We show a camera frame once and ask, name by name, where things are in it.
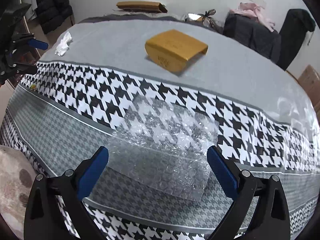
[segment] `metal pin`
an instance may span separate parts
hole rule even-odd
[[[272,175],[271,178],[274,180],[274,181],[279,181],[279,177],[277,175]]]
[[[250,171],[243,170],[241,173],[242,173],[242,175],[245,176],[245,177],[249,177],[249,176],[250,176]]]
[[[67,170],[64,175],[66,175],[67,177],[70,177],[73,175],[73,170]]]
[[[41,179],[43,179],[43,175],[42,174],[39,174],[39,175],[36,176],[36,180],[41,180]]]

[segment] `white cloth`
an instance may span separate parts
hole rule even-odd
[[[68,42],[70,41],[72,41],[71,34],[70,32],[66,32],[66,34],[63,36],[60,43],[58,44],[55,54],[62,57],[69,49]]]

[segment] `yellow cardboard box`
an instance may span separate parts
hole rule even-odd
[[[208,45],[177,30],[170,30],[147,40],[145,49],[153,62],[171,72],[181,72],[197,54],[206,54]]]

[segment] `transparent plastic sheet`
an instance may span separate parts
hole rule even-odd
[[[218,122],[182,106],[138,96],[113,133],[108,166],[142,184],[200,201],[217,144]]]

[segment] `pink garment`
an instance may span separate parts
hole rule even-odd
[[[230,12],[255,19],[262,25],[264,25],[266,28],[268,28],[268,30],[271,32],[273,32],[273,28],[276,25],[275,22],[273,22],[271,19],[265,18],[262,15],[261,6],[255,3],[240,3],[238,9],[231,9]]]

